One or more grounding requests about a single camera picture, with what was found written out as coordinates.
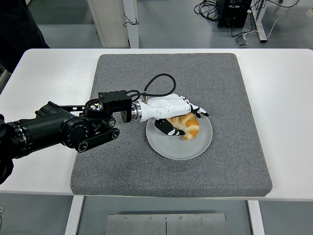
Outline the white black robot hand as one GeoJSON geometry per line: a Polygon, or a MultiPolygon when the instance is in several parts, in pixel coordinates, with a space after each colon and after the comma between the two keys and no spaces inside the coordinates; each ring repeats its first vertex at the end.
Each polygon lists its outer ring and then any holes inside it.
{"type": "Polygon", "coordinates": [[[163,97],[153,97],[148,101],[138,102],[136,121],[144,122],[150,118],[156,120],[158,130],[168,136],[183,136],[184,140],[191,140],[199,133],[201,116],[209,114],[201,107],[178,94],[163,97]]]}

